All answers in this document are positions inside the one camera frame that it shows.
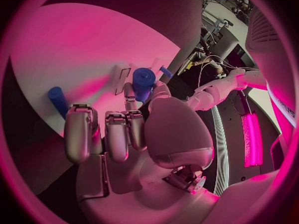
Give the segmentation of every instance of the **blue foam cylinder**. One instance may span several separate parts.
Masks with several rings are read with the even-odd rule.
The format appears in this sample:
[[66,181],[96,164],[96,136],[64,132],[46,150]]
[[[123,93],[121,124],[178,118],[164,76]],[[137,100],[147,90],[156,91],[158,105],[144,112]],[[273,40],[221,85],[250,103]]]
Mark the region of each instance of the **blue foam cylinder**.
[[147,68],[138,68],[133,73],[133,90],[135,99],[145,102],[150,95],[155,82],[154,72]]
[[173,73],[171,73],[168,69],[164,66],[161,66],[160,70],[169,78],[173,77]]
[[61,116],[65,119],[69,110],[69,105],[62,93],[62,89],[60,87],[53,87],[51,90],[49,90],[48,97]]

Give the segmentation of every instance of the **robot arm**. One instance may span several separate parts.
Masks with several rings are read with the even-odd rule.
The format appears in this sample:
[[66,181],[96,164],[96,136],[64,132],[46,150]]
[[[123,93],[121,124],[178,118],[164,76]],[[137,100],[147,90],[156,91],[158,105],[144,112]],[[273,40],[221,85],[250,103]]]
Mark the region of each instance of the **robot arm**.
[[235,69],[228,77],[211,81],[195,90],[195,93],[187,101],[192,109],[207,111],[226,99],[232,90],[243,90],[247,87],[266,90],[266,80],[260,71],[248,71]]

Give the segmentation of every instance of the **blue cylinder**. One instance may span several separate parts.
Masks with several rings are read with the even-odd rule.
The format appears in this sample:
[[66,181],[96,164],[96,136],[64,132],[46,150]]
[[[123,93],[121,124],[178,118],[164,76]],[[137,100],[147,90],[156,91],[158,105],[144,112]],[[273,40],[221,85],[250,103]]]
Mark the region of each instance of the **blue cylinder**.
[[147,68],[138,68],[133,73],[133,90],[135,99],[144,102],[150,95],[155,82],[154,72]]
[[60,87],[53,87],[51,90],[49,90],[48,97],[61,116],[65,119],[69,110],[69,105],[62,93],[62,89]]
[[171,73],[168,69],[164,66],[161,66],[160,70],[169,78],[173,77],[173,73]]

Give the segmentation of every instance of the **table surface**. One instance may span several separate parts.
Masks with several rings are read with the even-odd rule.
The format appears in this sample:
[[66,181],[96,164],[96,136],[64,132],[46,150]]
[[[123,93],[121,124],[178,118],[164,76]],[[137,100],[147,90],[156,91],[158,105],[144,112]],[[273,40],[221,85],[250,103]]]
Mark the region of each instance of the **table surface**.
[[64,119],[47,97],[61,87],[69,104],[87,102],[97,111],[104,136],[106,111],[123,111],[123,93],[111,87],[115,65],[168,67],[179,48],[147,25],[122,13],[80,3],[40,7],[11,53],[17,82],[38,115],[63,136]]

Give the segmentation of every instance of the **vent grille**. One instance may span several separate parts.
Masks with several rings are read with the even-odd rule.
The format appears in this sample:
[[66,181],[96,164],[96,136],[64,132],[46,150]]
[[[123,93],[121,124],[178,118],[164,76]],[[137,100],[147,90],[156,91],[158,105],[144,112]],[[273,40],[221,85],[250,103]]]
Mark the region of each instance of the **vent grille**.
[[251,40],[257,43],[279,40],[276,31],[261,12],[255,14],[253,19]]

